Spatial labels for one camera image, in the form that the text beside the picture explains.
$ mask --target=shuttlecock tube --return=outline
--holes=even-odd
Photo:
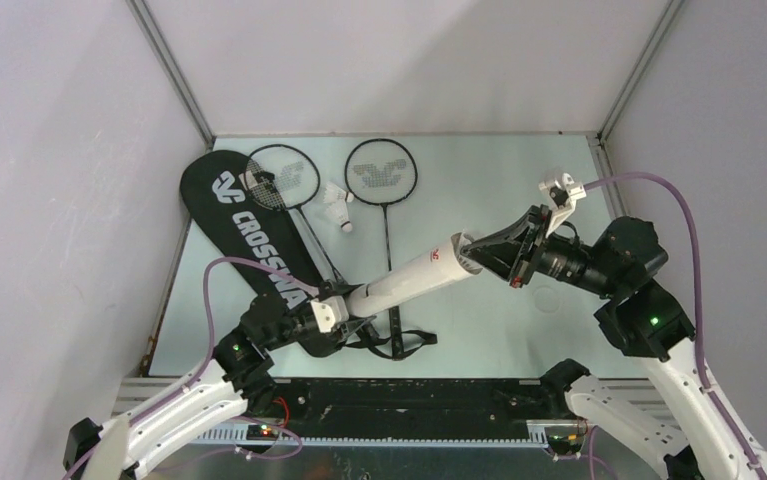
[[[406,265],[357,288],[348,296],[348,312],[355,317],[370,317],[419,295],[477,275],[482,268],[460,256],[462,247],[471,240],[465,233],[454,234]]]

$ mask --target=white shuttlecock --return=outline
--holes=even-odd
[[[348,203],[353,202],[354,194],[346,192],[342,187],[333,182],[327,182],[327,185],[324,186],[324,203],[335,203],[339,200],[344,200]]]
[[[348,218],[348,204],[344,200],[337,200],[327,207],[327,216],[331,220],[336,222],[336,225],[342,229],[343,232],[350,232],[354,229],[351,224],[351,219]]]

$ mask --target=cable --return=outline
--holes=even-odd
[[[718,410],[719,414],[728,425],[728,428],[730,428],[731,432],[733,432],[733,435],[736,437],[736,441],[739,443],[739,446],[742,447],[746,457],[748,457],[749,463],[751,465],[759,465],[759,457],[757,457],[757,454],[754,452],[751,444],[745,438],[745,435],[743,435],[742,430],[739,429],[739,426],[736,424],[733,416],[731,416],[730,412],[727,410],[727,408],[725,408],[718,394],[710,390],[712,385],[710,383],[709,377],[707,376],[704,354],[704,315],[701,308],[701,253],[698,247],[698,231],[695,228],[695,220],[692,217],[692,211],[689,209],[689,204],[686,203],[686,199],[683,198],[683,195],[681,195],[677,187],[672,185],[671,182],[663,177],[660,177],[659,175],[654,175],[647,172],[628,172],[612,177],[602,178],[583,185],[583,189],[588,191],[593,188],[602,187],[609,183],[635,179],[650,180],[662,185],[666,188],[666,190],[669,191],[669,193],[672,194],[672,196],[675,197],[675,200],[677,200],[677,203],[680,205],[680,209],[683,212],[683,216],[686,220],[686,226],[689,229],[689,243],[692,247],[692,276],[695,293],[695,369],[698,372],[699,380],[701,380],[701,386],[704,387],[704,390],[710,396],[710,401],[713,402],[716,410]],[[762,467],[755,469],[755,472],[757,472],[757,476],[761,480],[767,480],[766,472]]]
[[[204,358],[203,362],[201,362],[201,364],[198,367],[197,371],[194,373],[194,375],[192,375],[192,378],[190,378],[188,381],[186,381],[185,384],[183,384],[182,388],[174,390],[173,392],[169,393],[165,398],[157,401],[152,406],[146,408],[143,412],[141,412],[138,415],[134,416],[132,418],[132,420],[130,420],[130,426],[131,427],[135,426],[139,421],[143,420],[145,417],[147,417],[151,413],[153,413],[156,410],[162,408],[168,402],[170,402],[171,400],[175,399],[178,395],[180,395],[183,392],[183,389],[188,388],[192,384],[197,382],[198,379],[200,378],[200,376],[203,374],[204,370],[206,370],[206,367],[207,367],[207,365],[209,365],[209,362],[212,360],[212,350],[215,348],[215,320],[214,320],[213,315],[212,315],[212,306],[211,306],[210,301],[209,301],[209,274],[210,274],[210,272],[212,271],[213,268],[215,268],[217,265],[220,265],[222,263],[235,263],[237,265],[244,265],[244,266],[247,266],[247,267],[255,268],[257,270],[261,270],[261,271],[263,271],[265,273],[269,273],[271,275],[277,275],[278,277],[280,277],[280,278],[282,278],[284,280],[287,280],[289,282],[294,283],[295,285],[298,286],[298,288],[300,288],[301,290],[309,293],[313,297],[318,295],[318,289],[317,288],[315,288],[313,286],[310,286],[310,285],[307,285],[306,283],[303,283],[300,280],[296,279],[295,277],[293,277],[293,276],[291,276],[291,275],[289,275],[289,274],[287,274],[285,272],[282,272],[280,270],[277,270],[276,268],[271,268],[269,266],[262,265],[261,263],[255,262],[253,260],[248,260],[246,258],[241,258],[241,257],[221,257],[221,258],[217,258],[217,259],[211,261],[209,263],[209,265],[207,265],[206,268],[203,271],[203,303],[204,303],[204,307],[206,308],[206,323],[207,323],[207,328],[208,328],[208,331],[209,331],[209,339],[207,341],[207,344],[208,344],[209,348],[208,348],[208,350],[206,352],[206,358]],[[298,447],[298,449],[295,452],[292,452],[291,454],[287,454],[287,456],[268,457],[271,460],[277,460],[279,458],[288,458],[288,457],[290,457],[292,455],[296,455],[297,452],[300,451],[300,445],[302,445],[302,443],[300,443],[300,437],[298,437],[294,432],[291,432],[288,429],[285,429],[283,427],[278,427],[278,429],[280,431],[283,431],[284,433],[286,433],[290,437],[297,439],[298,442],[299,442],[299,447]],[[65,473],[65,476],[62,477],[62,480],[68,480],[71,477],[73,477],[74,473],[76,473],[76,471],[79,470],[79,468],[81,466],[83,466],[83,464],[88,461],[88,459],[94,453],[94,449],[96,447],[97,447],[97,445],[95,445],[95,447],[92,447],[88,452],[83,454],[83,456],[80,457],[79,460],[74,462],[74,465],[72,465],[71,468],[68,469],[68,471]],[[249,452],[249,453],[252,456],[256,457],[256,458],[260,458],[260,457],[256,456],[258,454],[253,454],[253,452]]]
[[[594,470],[594,463],[597,463],[598,465],[601,465],[601,467],[615,480],[619,480],[619,476],[616,473],[615,470],[602,458],[594,455],[591,451],[588,454],[583,455],[557,455],[554,453],[550,448],[542,450],[546,455],[554,459],[554,461],[568,461],[568,460],[586,460],[588,459],[590,461],[589,464],[589,472],[590,472],[590,478],[595,478],[595,470]]]
[[[286,403],[286,400],[284,400],[283,397],[277,397],[277,399],[273,400],[272,403],[277,403],[283,406],[283,412],[285,412],[285,416],[283,417],[283,424],[281,427],[287,426],[289,424],[289,405]]]
[[[284,453],[282,455],[265,455],[265,454],[261,454],[261,453],[254,453],[254,452],[251,452],[250,450],[245,450],[244,448],[242,448],[242,447],[240,447],[238,445],[233,446],[233,447],[216,448],[216,449],[210,450],[208,452],[204,452],[204,453],[198,455],[197,457],[190,458],[190,459],[186,460],[185,462],[178,463],[177,465],[172,465],[170,467],[154,468],[153,471],[154,472],[158,472],[158,473],[172,472],[172,471],[175,471],[175,470],[179,470],[181,468],[185,468],[185,467],[187,467],[187,466],[189,466],[189,465],[191,465],[193,463],[197,463],[197,462],[203,460],[204,458],[209,458],[209,457],[211,457],[213,455],[219,455],[219,454],[223,454],[223,453],[244,454],[247,459],[257,458],[257,459],[260,459],[260,460],[284,460],[286,458],[293,457],[293,456],[297,455],[303,449],[303,440],[301,440],[301,437],[298,436],[298,434],[296,434],[295,432],[289,430],[288,428],[283,428],[280,425],[270,425],[270,424],[267,424],[267,423],[262,422],[260,420],[257,420],[255,418],[242,417],[242,416],[236,417],[236,418],[238,418],[240,420],[244,420],[244,421],[249,422],[251,424],[265,424],[265,425],[268,425],[269,427],[271,427],[271,428],[273,428],[273,429],[283,433],[284,435],[288,435],[289,437],[291,437],[292,440],[294,440],[297,445],[295,446],[294,450],[292,450],[289,453]]]
[[[598,427],[592,429],[592,433],[589,435],[589,478],[595,480],[595,436],[598,435]]]

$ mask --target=racket cover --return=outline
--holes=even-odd
[[[180,195],[192,220],[226,256],[254,260],[289,273],[309,285],[323,279],[289,212],[258,205],[242,188],[250,158],[216,150],[195,160],[180,179]],[[307,299],[296,286],[265,272],[233,265],[257,295],[281,295],[289,308]],[[313,357],[326,357],[341,348],[335,339],[316,335],[300,342]]]

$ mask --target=white cylinder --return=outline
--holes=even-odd
[[[348,312],[354,317],[370,317],[411,298],[477,275],[482,268],[460,256],[462,247],[471,241],[465,233],[456,233],[406,265],[357,288],[348,297]]]

